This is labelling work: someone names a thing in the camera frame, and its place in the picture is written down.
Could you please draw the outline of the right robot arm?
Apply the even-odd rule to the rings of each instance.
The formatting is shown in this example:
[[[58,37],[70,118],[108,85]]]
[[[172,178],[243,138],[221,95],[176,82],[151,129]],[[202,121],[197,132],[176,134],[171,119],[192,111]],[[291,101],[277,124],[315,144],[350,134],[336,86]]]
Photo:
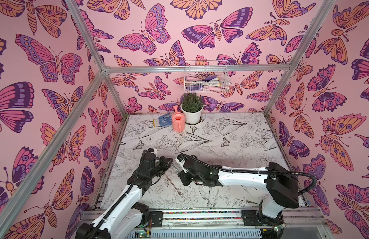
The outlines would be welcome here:
[[[317,184],[315,176],[289,171],[275,162],[257,169],[232,168],[210,165],[184,153],[175,161],[181,167],[178,177],[184,186],[191,183],[205,187],[240,185],[267,190],[269,196],[260,203],[258,215],[269,219],[277,218],[284,209],[297,209],[299,196]]]

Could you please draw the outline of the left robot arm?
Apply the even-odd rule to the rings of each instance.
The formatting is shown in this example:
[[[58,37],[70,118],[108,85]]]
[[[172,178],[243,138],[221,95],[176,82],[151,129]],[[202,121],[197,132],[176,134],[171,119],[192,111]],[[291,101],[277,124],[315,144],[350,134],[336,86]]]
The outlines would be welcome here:
[[[150,222],[149,207],[139,200],[152,186],[154,178],[161,178],[171,167],[173,159],[157,156],[157,150],[143,150],[137,169],[117,200],[92,223],[82,224],[76,239],[124,239],[135,227]]]

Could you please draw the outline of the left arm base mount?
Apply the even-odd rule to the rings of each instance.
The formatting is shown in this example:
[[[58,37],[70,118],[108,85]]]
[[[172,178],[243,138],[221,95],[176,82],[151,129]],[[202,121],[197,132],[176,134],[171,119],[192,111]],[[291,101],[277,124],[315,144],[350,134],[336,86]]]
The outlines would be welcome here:
[[[139,228],[161,228],[163,222],[163,211],[151,211],[149,206],[142,203],[135,203],[132,209],[138,210],[140,216]]]

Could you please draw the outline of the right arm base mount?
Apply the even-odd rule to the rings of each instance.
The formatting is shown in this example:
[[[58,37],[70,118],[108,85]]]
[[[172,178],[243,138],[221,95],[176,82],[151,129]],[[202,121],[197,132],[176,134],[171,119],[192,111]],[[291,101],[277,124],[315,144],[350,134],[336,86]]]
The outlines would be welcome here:
[[[242,210],[241,218],[244,226],[268,226],[274,227],[281,225],[283,214],[280,212],[275,219],[264,216],[259,210]]]

